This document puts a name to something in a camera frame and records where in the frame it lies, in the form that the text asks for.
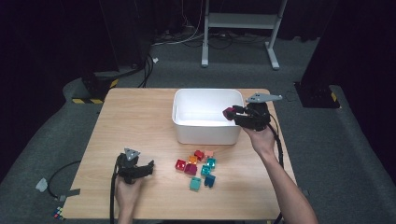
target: metal stand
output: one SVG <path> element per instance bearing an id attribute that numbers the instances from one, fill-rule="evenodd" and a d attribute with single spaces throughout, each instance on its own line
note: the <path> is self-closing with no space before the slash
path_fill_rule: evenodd
<path id="1" fill-rule="evenodd" d="M 202 48 L 202 67 L 209 66 L 208 32 L 209 27 L 229 27 L 229 28 L 249 28 L 249 29 L 269 29 L 273 30 L 269 42 L 265 42 L 268 56 L 274 70 L 279 69 L 274 44 L 276 35 L 282 22 L 283 12 L 288 0 L 282 0 L 280 9 L 276 15 L 257 15 L 257 14 L 231 14 L 231 13 L 209 13 L 209 0 L 206 0 L 205 7 L 205 28 L 204 42 Z"/>

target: white container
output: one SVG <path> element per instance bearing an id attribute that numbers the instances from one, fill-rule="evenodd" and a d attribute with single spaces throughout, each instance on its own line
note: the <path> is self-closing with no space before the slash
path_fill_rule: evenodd
<path id="1" fill-rule="evenodd" d="M 172 120 L 177 141 L 193 145 L 233 145 L 241 127 L 222 111 L 244 105 L 242 94 L 227 89 L 181 89 L 176 92 Z"/>

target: toy block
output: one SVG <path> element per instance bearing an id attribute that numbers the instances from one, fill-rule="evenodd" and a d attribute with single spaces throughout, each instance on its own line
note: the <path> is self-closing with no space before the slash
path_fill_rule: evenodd
<path id="1" fill-rule="evenodd" d="M 206 165 L 210 166 L 211 169 L 215 169 L 216 159 L 215 158 L 208 158 L 206 160 Z"/>
<path id="2" fill-rule="evenodd" d="M 204 158 L 204 152 L 202 152 L 200 150 L 196 150 L 194 152 L 194 156 L 197 157 L 198 161 L 201 161 Z"/>
<path id="3" fill-rule="evenodd" d="M 213 185 L 215 184 L 215 179 L 216 179 L 215 176 L 213 176 L 213 175 L 207 175 L 207 176 L 205 177 L 204 185 L 205 185 L 205 186 L 209 186 L 210 188 L 212 188 Z"/>
<path id="4" fill-rule="evenodd" d="M 198 158 L 196 156 L 189 156 L 189 163 L 196 164 L 198 162 Z"/>
<path id="5" fill-rule="evenodd" d="M 190 189 L 198 191 L 200 187 L 201 187 L 201 178 L 194 176 L 190 182 Z"/>
<path id="6" fill-rule="evenodd" d="M 210 166 L 202 165 L 201 175 L 210 175 Z"/>
<path id="7" fill-rule="evenodd" d="M 189 163 L 186 165 L 186 168 L 184 169 L 184 173 L 188 175 L 196 175 L 197 170 L 198 170 L 197 165 Z"/>
<path id="8" fill-rule="evenodd" d="M 177 160 L 176 165 L 175 165 L 175 168 L 176 168 L 177 170 L 184 171 L 184 168 L 185 168 L 185 167 L 186 167 L 186 162 L 185 162 L 185 161 L 183 161 L 183 160 Z"/>
<path id="9" fill-rule="evenodd" d="M 204 153 L 204 158 L 205 160 L 209 159 L 209 158 L 213 158 L 213 151 L 205 151 Z"/>

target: wooden table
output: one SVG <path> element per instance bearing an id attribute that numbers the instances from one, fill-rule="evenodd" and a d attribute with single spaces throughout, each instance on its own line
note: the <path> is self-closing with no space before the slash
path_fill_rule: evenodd
<path id="1" fill-rule="evenodd" d="M 233 146 L 183 145 L 177 141 L 172 121 L 176 89 L 112 89 L 93 129 L 67 198 L 66 218 L 109 218 L 110 181 L 116 158 L 125 147 L 141 152 L 138 165 L 155 161 L 153 175 L 145 177 L 134 218 L 140 219 L 274 219 L 279 214 L 274 188 L 248 135 L 241 131 Z M 248 98 L 256 91 L 240 91 Z M 270 113 L 276 118 L 272 102 Z M 285 170 L 295 181 L 288 151 L 283 144 Z M 175 169 L 195 150 L 213 150 L 217 159 L 216 182 L 190 190 L 191 176 Z M 198 163 L 200 176 L 201 163 Z"/>

